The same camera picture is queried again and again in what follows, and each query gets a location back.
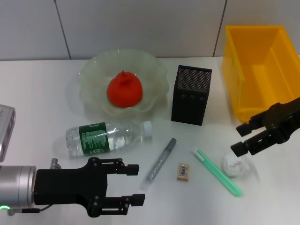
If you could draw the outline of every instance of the tabletop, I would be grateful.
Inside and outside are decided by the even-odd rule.
[[[146,194],[142,207],[131,207],[126,216],[88,217],[80,205],[55,205],[39,214],[9,217],[0,211],[1,225],[281,225],[298,224],[300,212],[300,133],[247,157],[258,176],[233,179],[242,189],[234,197],[190,153],[200,148],[216,165],[230,146],[244,140],[237,131],[223,80],[222,57],[161,59],[168,69],[170,90],[154,108],[137,115],[151,120],[151,140],[127,150],[98,155],[139,164],[138,176],[108,175],[106,196]],[[80,168],[88,157],[69,159],[65,143],[68,128],[114,120],[89,112],[78,96],[76,75],[86,60],[0,62],[0,104],[16,109],[16,124],[2,165],[35,165],[47,169],[52,158],[62,168]],[[178,65],[212,69],[210,95],[202,126],[171,121],[173,86]],[[139,189],[144,175],[174,137],[177,143],[148,190]],[[178,163],[190,165],[188,182],[176,180]]]

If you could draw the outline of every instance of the plastic bottle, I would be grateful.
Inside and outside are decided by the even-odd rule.
[[[147,136],[152,136],[151,121],[110,121],[73,127],[66,131],[67,148],[72,158],[121,149]]]

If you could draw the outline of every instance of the bottle cap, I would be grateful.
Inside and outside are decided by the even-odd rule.
[[[142,123],[144,128],[144,137],[151,137],[152,136],[152,123],[151,121],[145,121]]]

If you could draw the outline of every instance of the yellow plastic bin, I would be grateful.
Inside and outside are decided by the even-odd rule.
[[[237,119],[300,97],[300,59],[283,26],[227,26],[226,34],[222,70]]]

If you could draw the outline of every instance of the clear glass plate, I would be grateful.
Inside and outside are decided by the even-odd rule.
[[[109,82],[120,72],[130,71],[141,81],[143,97],[133,107],[121,108],[107,98]],[[81,98],[93,110],[105,110],[118,115],[124,111],[146,112],[157,97],[169,91],[167,69],[153,55],[137,49],[119,49],[104,52],[90,59],[78,75]]]

